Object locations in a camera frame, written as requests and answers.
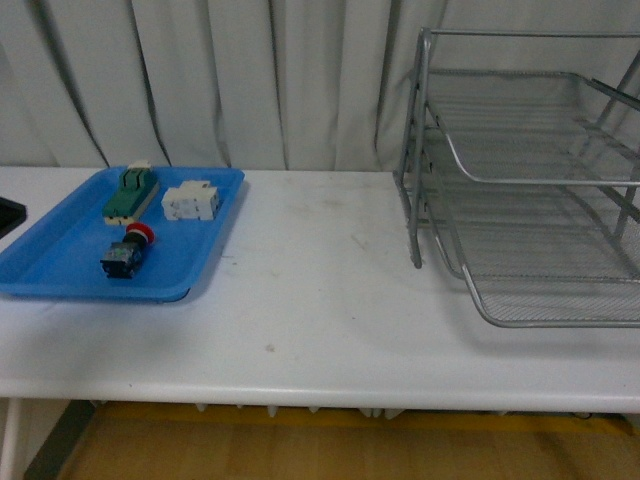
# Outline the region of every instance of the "wooden floor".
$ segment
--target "wooden floor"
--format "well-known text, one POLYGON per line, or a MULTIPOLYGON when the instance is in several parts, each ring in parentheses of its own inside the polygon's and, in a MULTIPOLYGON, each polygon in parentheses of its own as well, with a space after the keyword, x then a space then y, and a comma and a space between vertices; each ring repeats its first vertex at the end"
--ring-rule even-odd
POLYGON ((617 418, 109 403, 59 479, 640 479, 617 418))

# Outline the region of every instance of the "electrical component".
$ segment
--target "electrical component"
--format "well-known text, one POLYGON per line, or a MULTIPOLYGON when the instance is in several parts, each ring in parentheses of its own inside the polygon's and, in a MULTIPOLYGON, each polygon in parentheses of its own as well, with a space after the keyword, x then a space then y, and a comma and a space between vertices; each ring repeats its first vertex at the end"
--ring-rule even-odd
POLYGON ((206 180, 184 181, 178 188, 169 188, 162 197, 167 220, 213 220, 219 204, 217 187, 206 180))
POLYGON ((133 278, 142 265, 142 252, 155 240, 153 230, 144 223, 127 225, 121 242, 113 242, 100 263, 109 278, 133 278))
POLYGON ((118 190, 102 209, 107 225, 129 225, 137 221, 158 193, 158 177, 145 160, 135 162, 120 174, 118 190))

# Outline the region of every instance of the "white table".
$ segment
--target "white table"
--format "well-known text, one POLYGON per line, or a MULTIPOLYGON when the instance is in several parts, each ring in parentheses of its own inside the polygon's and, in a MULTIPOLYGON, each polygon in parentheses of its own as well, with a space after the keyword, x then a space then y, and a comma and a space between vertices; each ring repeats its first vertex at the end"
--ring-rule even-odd
MULTIPOLYGON (((0 249, 94 172, 0 168, 0 195, 29 210, 0 249)), ((390 173, 246 173, 184 300, 0 296, 0 396, 640 412, 640 330, 489 325, 429 232, 411 264, 390 173)))

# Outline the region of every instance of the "table leg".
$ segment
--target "table leg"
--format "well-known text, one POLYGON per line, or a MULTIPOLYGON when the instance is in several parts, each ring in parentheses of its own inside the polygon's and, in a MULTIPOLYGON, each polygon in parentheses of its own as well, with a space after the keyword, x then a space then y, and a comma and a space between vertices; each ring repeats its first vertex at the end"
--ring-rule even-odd
POLYGON ((20 436, 21 398, 10 398, 7 421, 4 427, 2 457, 0 458, 0 480, 13 480, 16 467, 16 451, 20 436))

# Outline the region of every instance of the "green terminal block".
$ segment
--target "green terminal block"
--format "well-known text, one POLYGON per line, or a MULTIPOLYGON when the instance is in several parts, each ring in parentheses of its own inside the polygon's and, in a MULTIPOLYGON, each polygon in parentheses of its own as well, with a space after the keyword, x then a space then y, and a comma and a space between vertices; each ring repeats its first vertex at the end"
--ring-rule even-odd
POLYGON ((136 162, 120 174, 118 191, 102 209, 107 225, 136 222, 160 190, 149 162, 136 162))

